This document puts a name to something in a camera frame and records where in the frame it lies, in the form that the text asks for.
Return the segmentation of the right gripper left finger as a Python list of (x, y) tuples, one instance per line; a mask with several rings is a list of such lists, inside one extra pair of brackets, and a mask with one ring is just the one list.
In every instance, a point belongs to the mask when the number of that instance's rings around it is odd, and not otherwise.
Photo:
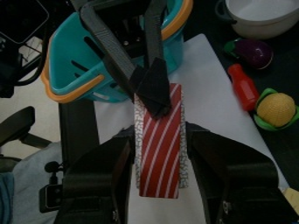
[(68, 168), (54, 224), (127, 224), (134, 148), (130, 126)]

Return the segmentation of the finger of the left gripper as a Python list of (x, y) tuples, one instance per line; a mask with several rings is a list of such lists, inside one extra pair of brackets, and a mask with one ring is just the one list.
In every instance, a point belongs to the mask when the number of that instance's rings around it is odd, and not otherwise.
[(166, 0), (151, 0), (144, 12), (146, 68), (138, 83), (136, 94), (152, 118), (162, 118), (171, 109), (162, 35), (166, 5)]
[(130, 83), (130, 78), (138, 71), (138, 65), (111, 27), (139, 17), (143, 12), (144, 6), (139, 0), (87, 0), (79, 7), (82, 23), (106, 55), (107, 70), (131, 99), (135, 98), (136, 90)]

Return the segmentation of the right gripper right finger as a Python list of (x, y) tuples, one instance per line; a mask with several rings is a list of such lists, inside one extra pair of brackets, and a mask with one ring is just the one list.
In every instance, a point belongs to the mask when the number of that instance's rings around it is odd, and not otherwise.
[(198, 124), (186, 129), (207, 224), (299, 224), (271, 158)]

